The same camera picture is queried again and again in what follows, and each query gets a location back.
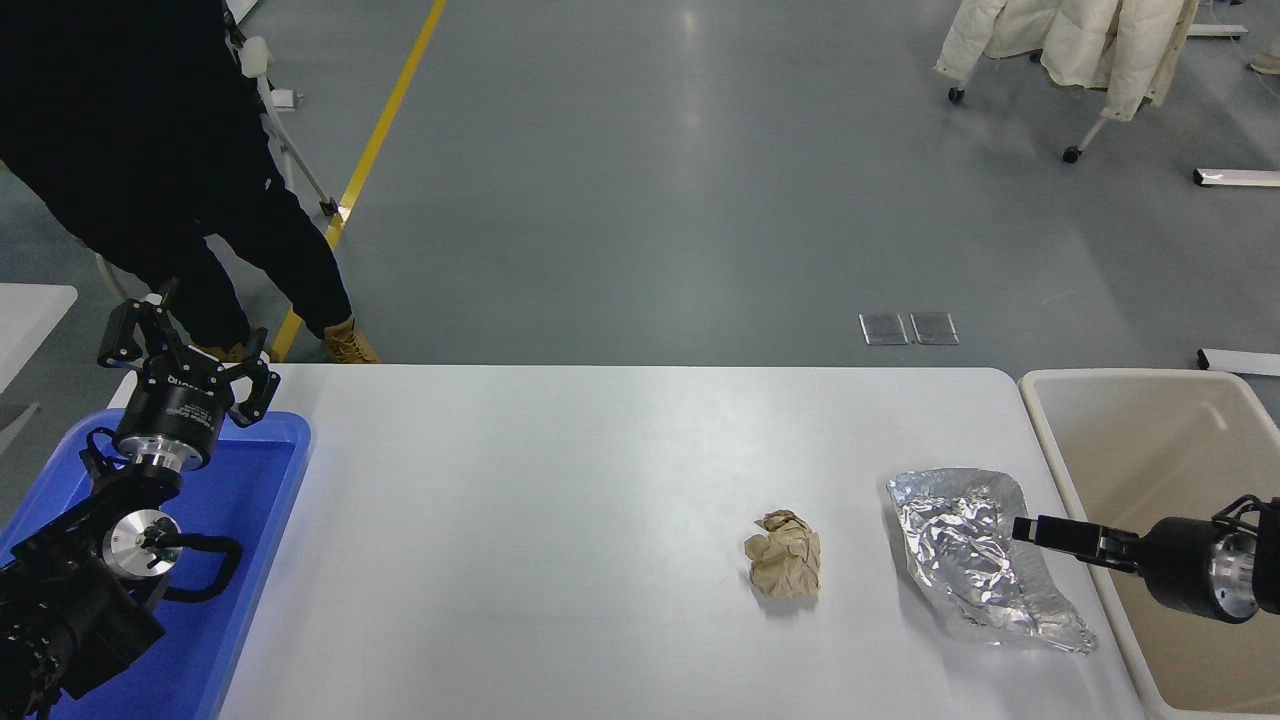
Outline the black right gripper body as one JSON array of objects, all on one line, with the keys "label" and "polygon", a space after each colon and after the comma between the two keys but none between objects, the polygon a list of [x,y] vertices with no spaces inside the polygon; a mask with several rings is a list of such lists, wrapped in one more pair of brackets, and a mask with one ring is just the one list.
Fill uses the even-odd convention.
[{"label": "black right gripper body", "polygon": [[1166,609],[1213,620],[1229,615],[1215,596],[1211,562],[1225,529],[1212,521],[1165,518],[1139,541],[1139,574]]}]

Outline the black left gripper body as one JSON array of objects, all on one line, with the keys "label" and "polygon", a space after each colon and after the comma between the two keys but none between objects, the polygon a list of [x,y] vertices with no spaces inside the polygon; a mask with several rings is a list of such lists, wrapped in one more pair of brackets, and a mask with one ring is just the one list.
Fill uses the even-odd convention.
[{"label": "black left gripper body", "polygon": [[210,459],[232,404],[227,386],[209,386],[221,364],[192,348],[172,348],[143,361],[111,445],[137,457],[142,445],[166,439],[188,448],[189,459]]}]

